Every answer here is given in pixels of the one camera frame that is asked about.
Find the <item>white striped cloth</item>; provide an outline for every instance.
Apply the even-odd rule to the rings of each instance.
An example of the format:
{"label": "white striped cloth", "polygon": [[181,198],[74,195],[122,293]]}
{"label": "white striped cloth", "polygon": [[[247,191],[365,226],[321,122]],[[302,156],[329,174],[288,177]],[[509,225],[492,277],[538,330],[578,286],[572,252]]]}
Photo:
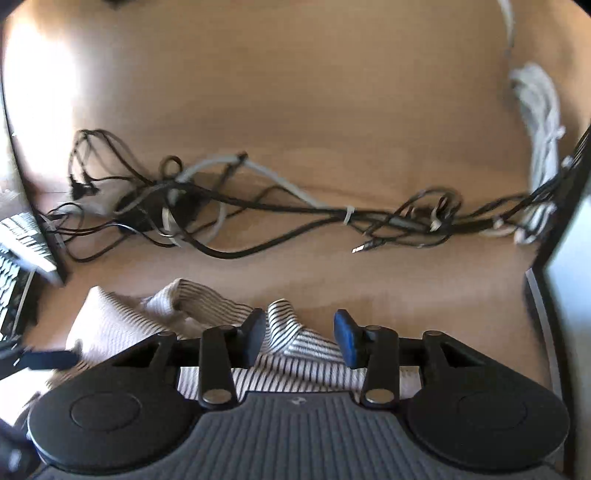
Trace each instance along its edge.
{"label": "white striped cloth", "polygon": [[[154,333],[172,330],[182,339],[198,338],[213,326],[240,325],[252,309],[185,279],[146,299],[94,287],[66,342],[66,348],[80,349],[82,360],[69,371],[57,372],[47,386],[54,388]],[[186,398],[197,398],[197,373],[198,367],[181,369],[178,390]],[[303,326],[291,303],[281,299],[267,307],[267,331],[254,367],[234,369],[233,377],[239,398],[247,391],[333,390],[350,390],[357,397],[365,369],[347,368],[338,346]],[[420,389],[417,369],[401,369],[400,378],[402,398]]]}

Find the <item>black cable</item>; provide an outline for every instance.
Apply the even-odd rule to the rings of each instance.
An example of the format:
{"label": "black cable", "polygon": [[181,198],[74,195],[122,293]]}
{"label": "black cable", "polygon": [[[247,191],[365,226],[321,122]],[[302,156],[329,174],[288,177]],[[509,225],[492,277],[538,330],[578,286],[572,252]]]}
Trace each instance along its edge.
{"label": "black cable", "polygon": [[131,236],[130,233],[125,234],[125,235],[121,235],[117,240],[115,240],[112,244],[106,246],[103,250],[90,255],[89,257],[77,257],[75,256],[72,252],[70,252],[70,250],[68,248],[66,248],[66,252],[68,254],[68,256],[76,263],[88,263],[88,262],[92,262],[93,260],[96,260],[97,258],[102,257],[105,253],[110,252],[111,250],[113,250],[115,247],[117,247],[117,245],[119,245],[120,243],[122,243],[124,240],[127,240],[129,237]]}
{"label": "black cable", "polygon": [[[80,205],[78,205],[77,203],[75,203],[75,202],[62,203],[60,206],[57,206],[56,208],[54,208],[52,210],[49,210],[49,212],[46,213],[46,217],[49,218],[49,219],[51,219],[51,215],[53,213],[58,212],[63,207],[70,206],[70,205],[72,205],[74,207],[77,207],[80,210],[80,220],[78,222],[78,227],[76,229],[76,231],[79,231],[80,229],[82,229],[82,225],[84,225],[85,214],[84,214],[84,209]],[[65,212],[65,213],[66,214],[65,214],[64,218],[62,219],[62,221],[60,222],[60,224],[56,226],[56,232],[57,233],[62,233],[60,231],[60,229],[62,228],[62,226],[64,225],[64,223],[67,222],[68,218],[70,217],[71,212]],[[68,243],[70,240],[72,240],[72,238],[73,237],[69,237],[67,239],[64,238],[64,243],[65,244]]]}
{"label": "black cable", "polygon": [[[86,170],[88,158],[90,156],[90,153],[95,153],[98,156],[98,152],[94,148],[94,145],[91,141],[92,137],[96,137],[103,141],[133,176],[108,176],[103,177],[101,179],[96,179],[90,176],[90,174],[88,174]],[[80,155],[80,146],[85,141],[87,143],[87,151],[85,156],[82,157]],[[115,212],[114,220],[107,221],[101,225],[97,225],[91,228],[82,228],[84,221],[82,212],[78,228],[67,228],[64,226],[64,222],[67,221],[67,219],[69,218],[69,213],[66,215],[66,217],[57,227],[57,232],[63,235],[69,235],[69,237],[66,239],[66,241],[68,242],[74,238],[77,238],[78,236],[92,235],[105,228],[110,228],[113,226],[117,226],[119,228],[123,228],[130,231],[130,233],[123,235],[121,239],[118,239],[116,242],[109,245],[101,252],[98,252],[97,254],[92,255],[91,257],[86,257],[86,259],[79,259],[80,261],[90,261],[95,258],[98,258],[104,253],[108,252],[110,249],[117,246],[125,238],[128,238],[133,233],[142,235],[144,238],[146,238],[154,245],[157,245],[159,247],[174,247],[174,244],[162,244],[160,242],[157,242],[156,240],[150,238],[147,234],[139,232],[136,229],[120,221],[117,221],[118,217],[121,217],[122,215],[127,214],[129,211],[136,209],[147,218],[147,221],[149,221],[150,226],[153,230],[157,231],[163,237],[171,238],[173,235],[169,234],[168,232],[164,232],[162,229],[160,229],[148,215],[146,210],[144,210],[144,208],[142,207],[142,204],[150,196],[158,193],[160,196],[166,199],[166,193],[171,190],[191,193],[194,194],[196,197],[202,198],[203,202],[201,202],[199,208],[197,208],[198,212],[201,211],[201,209],[211,201],[222,202],[227,205],[237,207],[236,210],[228,214],[226,218],[232,218],[249,209],[275,213],[300,213],[310,215],[321,215],[323,217],[321,219],[314,220],[312,222],[301,225],[300,227],[293,229],[292,231],[289,231],[281,236],[273,238],[267,242],[263,242],[254,247],[250,247],[248,249],[243,249],[235,252],[222,252],[215,250],[211,247],[207,247],[203,243],[193,238],[193,235],[215,225],[217,223],[216,220],[208,222],[204,225],[200,225],[195,230],[189,232],[185,228],[182,228],[182,226],[176,221],[176,219],[174,218],[174,212],[172,211],[173,209],[169,209],[171,211],[172,218],[174,219],[175,223],[180,229],[180,233],[183,236],[184,240],[190,243],[198,250],[200,250],[201,252],[215,258],[242,258],[248,255],[252,255],[254,253],[265,251],[268,248],[284,243],[292,238],[295,238],[306,232],[312,231],[313,229],[338,222],[346,223],[349,227],[354,228],[356,231],[360,233],[363,233],[368,238],[368,241],[362,247],[356,248],[354,249],[354,251],[359,251],[360,249],[376,248],[378,246],[385,244],[405,245],[416,248],[429,248],[445,243],[453,235],[477,233],[488,229],[496,228],[499,226],[499,224],[507,224],[510,226],[514,226],[516,228],[522,229],[527,235],[532,235],[532,232],[530,232],[527,228],[524,228],[523,226],[517,224],[516,221],[514,221],[512,218],[517,213],[520,213],[531,206],[540,205],[542,203],[552,201],[555,198],[558,187],[563,184],[564,179],[568,178],[568,176],[571,175],[572,171],[574,170],[574,166],[576,166],[577,164],[577,162],[574,161],[572,162],[572,166],[568,168],[562,168],[557,177],[546,182],[532,193],[519,193],[515,195],[505,196],[493,200],[492,202],[489,202],[475,209],[472,212],[464,213],[462,215],[459,214],[459,210],[461,209],[463,204],[461,194],[454,189],[446,187],[432,187],[429,189],[422,190],[417,194],[413,195],[406,202],[404,202],[398,209],[394,211],[357,209],[353,212],[350,212],[344,208],[316,208],[311,207],[308,204],[304,206],[293,206],[278,205],[274,203],[264,203],[263,199],[267,196],[269,192],[273,190],[280,190],[289,193],[292,196],[295,196],[292,192],[280,186],[271,186],[260,192],[252,200],[238,199],[221,193],[221,189],[225,185],[227,180],[235,174],[236,170],[242,165],[244,160],[247,158],[246,154],[239,155],[239,161],[237,163],[232,163],[226,166],[226,168],[218,178],[217,182],[214,184],[213,188],[207,189],[194,183],[179,183],[174,181],[172,177],[175,177],[176,175],[168,174],[166,166],[170,162],[174,162],[178,166],[178,171],[182,171],[183,163],[178,157],[169,156],[163,160],[163,162],[160,165],[160,176],[162,180],[155,183],[152,180],[140,174],[139,172],[137,172],[137,170],[134,169],[129,164],[129,162],[127,162],[124,159],[122,151],[120,151],[119,149],[122,149],[122,151],[124,151],[126,155],[134,159],[134,161],[137,163],[137,159],[134,157],[133,153],[131,152],[131,149],[129,149],[129,147],[120,138],[116,137],[114,134],[108,131],[102,129],[92,131],[82,130],[79,132],[75,140],[74,148],[70,156],[69,172],[71,172],[71,163],[74,159],[76,159],[77,162],[80,164],[80,168],[82,169],[87,184],[92,184],[93,181],[103,180],[126,180],[131,181],[133,183],[135,183],[136,181],[140,181],[143,184],[143,187],[137,190],[137,200],[131,202],[130,205],[122,209],[120,212]],[[428,197],[435,197],[435,200],[426,202],[426,198]],[[509,203],[514,203],[514,205],[511,207],[505,207]],[[505,207],[505,210],[499,212],[499,210],[503,207]],[[360,226],[361,224],[367,224],[368,227],[362,228]],[[383,229],[393,230],[395,234],[378,235],[378,232],[382,232]]]}
{"label": "black cable", "polygon": [[49,465],[47,465],[47,464],[40,465],[40,467],[36,471],[33,472],[33,476],[29,477],[28,480],[37,480],[38,478],[41,478],[43,473],[45,473],[45,470],[47,470],[48,468],[49,468]]}

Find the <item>tangled cables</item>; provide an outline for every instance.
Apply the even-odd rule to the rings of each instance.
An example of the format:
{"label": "tangled cables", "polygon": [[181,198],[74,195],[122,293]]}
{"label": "tangled cables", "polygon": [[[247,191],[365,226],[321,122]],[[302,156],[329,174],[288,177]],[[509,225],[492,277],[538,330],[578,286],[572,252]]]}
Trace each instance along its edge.
{"label": "tangled cables", "polygon": [[[91,153],[96,154],[92,139],[100,140],[111,150],[120,163],[127,169],[129,176],[111,175],[109,177],[94,178],[87,172],[88,159]],[[80,153],[83,145],[86,145],[84,154]],[[72,163],[76,159],[82,170],[82,177],[85,183],[79,183],[73,179]],[[59,241],[67,249],[69,255],[77,262],[89,262],[95,260],[108,251],[115,248],[124,240],[141,235],[152,244],[162,248],[172,248],[185,242],[200,252],[215,258],[235,259],[253,255],[268,248],[280,245],[306,232],[310,232],[324,225],[342,223],[348,228],[353,228],[362,234],[366,241],[353,252],[367,251],[383,245],[405,245],[415,248],[428,248],[448,241],[453,235],[465,235],[491,230],[498,230],[510,226],[515,229],[523,229],[525,235],[533,235],[527,231],[526,226],[520,225],[524,212],[534,206],[544,205],[552,201],[557,189],[571,176],[576,169],[578,158],[570,164],[562,166],[556,176],[549,179],[532,193],[520,193],[502,197],[489,202],[472,212],[462,213],[463,199],[459,192],[446,188],[434,187],[422,190],[404,202],[398,209],[370,210],[355,209],[353,207],[338,208],[324,205],[322,202],[312,198],[309,194],[299,189],[290,182],[282,179],[276,173],[251,161],[244,153],[216,157],[199,162],[192,167],[184,168],[183,162],[178,157],[167,157],[161,163],[160,179],[154,180],[148,175],[140,173],[131,166],[134,161],[133,153],[121,139],[105,130],[81,131],[74,142],[71,155],[69,177],[70,181],[80,184],[79,191],[85,194],[92,194],[94,182],[110,180],[125,180],[134,185],[134,200],[128,203],[119,211],[114,211],[112,218],[96,226],[84,227],[84,210],[76,202],[67,202],[48,212],[45,217],[52,222],[51,230],[58,235]],[[176,164],[177,171],[174,174],[167,173],[171,163]],[[218,181],[211,189],[200,186],[193,181],[193,176],[204,168],[223,164],[225,165]],[[250,168],[257,171],[273,181],[273,185],[267,187],[250,200],[240,199],[222,193],[226,182],[240,169]],[[279,203],[267,203],[264,199],[271,192],[282,192],[286,196],[297,200],[296,205],[285,205]],[[196,221],[199,219],[199,212],[205,204],[218,202],[220,215],[217,220],[199,224],[188,228],[187,222],[178,218],[175,203],[183,195],[192,195],[203,199],[201,205],[195,210]],[[143,205],[154,199],[162,199],[163,224],[156,225],[153,218],[147,214]],[[74,211],[65,212],[66,207],[74,207]],[[228,207],[235,207],[228,213]],[[197,236],[207,230],[215,229],[216,233],[224,224],[225,220],[239,215],[247,210],[259,210],[263,212],[288,213],[292,215],[316,215],[319,218],[305,223],[298,228],[272,238],[259,245],[239,251],[220,251],[207,246],[207,241],[198,239]],[[150,228],[159,237],[153,238],[148,231],[140,231],[129,225],[121,218],[136,211],[144,215],[149,222]],[[66,226],[66,222],[72,217],[77,217],[76,226]],[[112,244],[89,257],[77,257],[69,250],[69,244],[76,238],[92,235],[108,228],[118,228],[121,236]]]}

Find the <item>circular pad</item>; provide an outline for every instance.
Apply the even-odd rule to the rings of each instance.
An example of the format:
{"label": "circular pad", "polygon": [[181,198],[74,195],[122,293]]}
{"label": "circular pad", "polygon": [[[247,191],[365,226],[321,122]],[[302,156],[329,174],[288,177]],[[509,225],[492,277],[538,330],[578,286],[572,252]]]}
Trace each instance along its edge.
{"label": "circular pad", "polygon": [[464,468],[516,471],[556,451],[569,431],[564,404],[535,382],[495,368],[446,372],[409,402],[408,425],[434,453]]}
{"label": "circular pad", "polygon": [[190,403],[174,387],[129,367],[88,370],[41,397],[28,419],[44,461],[88,475],[162,458],[192,421]]}

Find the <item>logo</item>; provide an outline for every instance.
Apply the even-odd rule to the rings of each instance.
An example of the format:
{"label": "logo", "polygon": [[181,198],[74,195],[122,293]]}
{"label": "logo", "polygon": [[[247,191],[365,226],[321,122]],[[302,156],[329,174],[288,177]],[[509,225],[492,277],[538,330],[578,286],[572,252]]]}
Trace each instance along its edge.
{"label": "logo", "polygon": [[300,405],[306,403],[306,399],[304,397],[296,397],[292,398],[290,402],[292,402],[296,407],[299,407]]}

